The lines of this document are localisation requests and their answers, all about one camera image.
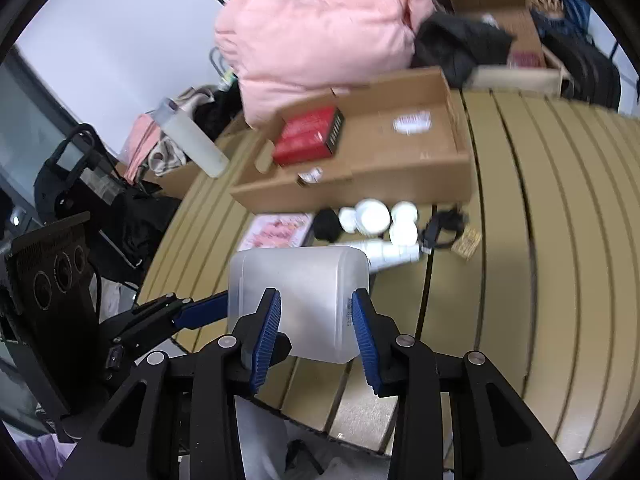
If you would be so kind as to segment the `translucent plastic container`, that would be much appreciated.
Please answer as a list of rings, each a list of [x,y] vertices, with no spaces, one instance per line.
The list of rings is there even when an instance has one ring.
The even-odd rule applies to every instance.
[[[230,263],[228,327],[257,310],[267,288],[281,296],[279,330],[292,356],[345,364],[359,354],[352,294],[369,288],[369,260],[348,246],[254,248]]]

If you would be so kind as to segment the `pink cartoon packet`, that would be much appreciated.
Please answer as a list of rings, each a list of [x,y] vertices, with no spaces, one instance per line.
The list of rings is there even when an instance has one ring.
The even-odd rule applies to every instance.
[[[250,222],[236,250],[303,246],[312,220],[313,214],[258,214]]]

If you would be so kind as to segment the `white tube bottle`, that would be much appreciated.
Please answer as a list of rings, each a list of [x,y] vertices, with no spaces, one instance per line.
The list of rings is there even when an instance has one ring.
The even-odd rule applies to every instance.
[[[366,255],[371,273],[415,263],[421,258],[419,244],[401,246],[375,238],[374,240],[348,243],[348,246],[358,249]]]

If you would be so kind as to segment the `white jar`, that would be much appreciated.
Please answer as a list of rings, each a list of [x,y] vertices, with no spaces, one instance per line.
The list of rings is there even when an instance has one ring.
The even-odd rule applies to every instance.
[[[395,204],[390,211],[390,216],[394,223],[413,223],[419,220],[419,211],[414,203],[402,200]]]
[[[357,231],[356,210],[354,208],[341,208],[338,212],[338,221],[344,232],[354,234]]]
[[[356,229],[365,236],[379,236],[390,227],[390,211],[374,198],[360,200],[355,207]]]

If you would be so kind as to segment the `black pouch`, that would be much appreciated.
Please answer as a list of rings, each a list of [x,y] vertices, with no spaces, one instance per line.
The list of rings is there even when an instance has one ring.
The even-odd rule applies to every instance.
[[[337,242],[344,232],[337,213],[331,208],[323,208],[314,215],[311,229],[316,240],[330,244]]]

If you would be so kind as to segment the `small patterned box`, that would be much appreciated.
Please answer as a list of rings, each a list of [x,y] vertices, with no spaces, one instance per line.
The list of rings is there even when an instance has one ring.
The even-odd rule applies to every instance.
[[[482,233],[472,226],[467,226],[462,235],[452,244],[451,251],[461,259],[469,261],[473,258],[482,241]]]

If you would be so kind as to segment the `white frosted bottle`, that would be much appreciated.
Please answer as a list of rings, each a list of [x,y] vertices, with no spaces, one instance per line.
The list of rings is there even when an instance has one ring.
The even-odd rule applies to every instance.
[[[228,157],[173,100],[163,99],[153,118],[210,178],[219,178],[226,171]]]

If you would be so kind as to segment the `black bag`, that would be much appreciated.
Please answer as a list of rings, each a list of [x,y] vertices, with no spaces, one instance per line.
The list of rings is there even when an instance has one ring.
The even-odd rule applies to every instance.
[[[88,214],[91,263],[102,278],[136,287],[181,204],[155,183],[126,181],[88,124],[73,128],[44,161],[34,199],[46,223]]]

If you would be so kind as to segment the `beige cloth bag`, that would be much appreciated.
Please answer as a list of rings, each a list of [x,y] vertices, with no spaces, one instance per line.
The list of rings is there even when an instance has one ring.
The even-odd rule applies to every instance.
[[[179,94],[174,102],[191,119],[194,118],[196,109],[210,102],[213,102],[215,86],[204,84],[204,86],[190,87]],[[160,132],[160,140],[155,144],[148,156],[149,170],[157,177],[163,177],[186,164],[188,156],[178,144],[163,131]]]

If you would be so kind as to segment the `brown cardboard tray box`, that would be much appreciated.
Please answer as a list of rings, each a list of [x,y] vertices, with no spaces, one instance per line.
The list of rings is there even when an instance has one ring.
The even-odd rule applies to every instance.
[[[325,106],[336,106],[345,118],[333,157],[257,169],[262,147],[277,141],[288,119]],[[396,117],[419,110],[431,113],[430,130],[405,136],[393,129]],[[401,70],[347,93],[326,92],[280,108],[259,130],[230,193],[254,214],[313,212],[364,198],[387,205],[468,202],[472,156],[442,70]]]

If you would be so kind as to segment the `red box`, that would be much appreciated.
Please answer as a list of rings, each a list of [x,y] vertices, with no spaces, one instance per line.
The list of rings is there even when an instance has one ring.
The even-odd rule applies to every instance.
[[[273,161],[284,167],[333,157],[344,121],[336,106],[316,108],[288,119],[274,144]]]

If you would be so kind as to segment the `white label sticker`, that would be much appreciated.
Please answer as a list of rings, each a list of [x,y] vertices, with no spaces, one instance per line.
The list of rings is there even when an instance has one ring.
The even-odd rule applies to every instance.
[[[392,121],[393,129],[405,136],[424,133],[431,129],[432,118],[428,110],[400,115]]]

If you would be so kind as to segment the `black jacket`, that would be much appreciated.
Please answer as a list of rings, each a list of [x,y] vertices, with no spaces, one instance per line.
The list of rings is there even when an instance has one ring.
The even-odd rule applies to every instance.
[[[495,25],[435,12],[414,37],[410,68],[439,67],[460,89],[477,66],[506,65],[515,37]]]

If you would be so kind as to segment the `back cardboard box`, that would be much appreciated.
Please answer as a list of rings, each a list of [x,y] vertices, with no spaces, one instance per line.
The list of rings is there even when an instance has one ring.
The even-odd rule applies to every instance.
[[[574,80],[539,38],[526,0],[449,0],[452,12],[503,29],[513,37],[503,65],[485,64],[472,71],[470,89],[524,91],[560,96],[572,93]]]

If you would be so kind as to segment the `blue cloth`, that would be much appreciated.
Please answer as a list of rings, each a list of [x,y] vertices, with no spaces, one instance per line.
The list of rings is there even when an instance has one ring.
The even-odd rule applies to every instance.
[[[540,27],[562,34],[587,37],[591,6],[586,0],[527,0]]]

